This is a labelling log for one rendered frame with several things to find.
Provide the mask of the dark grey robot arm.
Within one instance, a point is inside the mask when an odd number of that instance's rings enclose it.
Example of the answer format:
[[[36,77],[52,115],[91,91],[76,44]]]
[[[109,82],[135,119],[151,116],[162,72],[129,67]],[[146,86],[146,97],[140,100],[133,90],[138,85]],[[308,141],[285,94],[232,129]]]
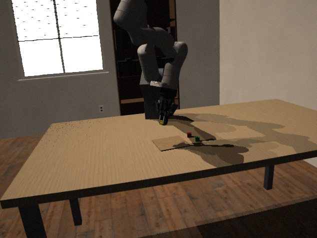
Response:
[[[188,54],[185,42],[176,42],[160,27],[150,27],[147,22],[147,4],[144,0],[121,0],[114,15],[114,22],[126,30],[137,50],[144,79],[150,86],[178,90],[181,67]],[[165,64],[161,82],[154,45],[173,62]]]

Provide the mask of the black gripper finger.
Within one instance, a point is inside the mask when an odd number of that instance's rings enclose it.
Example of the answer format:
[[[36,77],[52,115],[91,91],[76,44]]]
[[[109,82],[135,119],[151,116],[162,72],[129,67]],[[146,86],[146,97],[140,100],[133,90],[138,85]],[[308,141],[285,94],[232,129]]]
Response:
[[[163,121],[163,118],[164,118],[164,112],[165,111],[164,111],[164,108],[162,108],[163,107],[163,102],[164,102],[163,99],[155,101],[156,111],[157,111],[157,113],[159,113],[158,123],[160,123],[160,120]]]
[[[162,124],[163,125],[167,125],[168,123],[168,119],[169,119],[169,116],[172,116],[174,114],[174,112],[176,111],[176,109],[178,108],[178,105],[174,103],[174,100],[172,100],[172,105],[170,107],[170,109],[167,109],[167,103],[168,101],[165,100],[164,101],[164,116],[163,116],[163,121],[162,121]]]

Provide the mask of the tan square mat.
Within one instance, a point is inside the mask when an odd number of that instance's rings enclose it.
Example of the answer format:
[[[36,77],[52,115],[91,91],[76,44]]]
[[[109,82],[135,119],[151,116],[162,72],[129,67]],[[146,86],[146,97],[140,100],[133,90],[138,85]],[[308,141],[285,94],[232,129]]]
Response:
[[[152,142],[157,146],[157,148],[161,152],[191,146],[179,135],[160,138],[160,139],[154,139],[152,140]]]

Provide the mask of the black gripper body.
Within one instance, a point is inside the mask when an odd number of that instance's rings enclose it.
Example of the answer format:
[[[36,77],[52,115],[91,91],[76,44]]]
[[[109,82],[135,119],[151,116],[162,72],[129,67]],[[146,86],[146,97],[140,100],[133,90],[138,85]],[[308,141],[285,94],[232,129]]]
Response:
[[[167,101],[167,109],[171,108],[172,102],[175,102],[175,97],[177,96],[177,90],[176,89],[171,89],[171,88],[165,88],[165,87],[160,87],[160,92],[159,94],[160,99],[159,101],[163,100],[163,105],[162,108],[164,108],[164,102],[165,100]]]

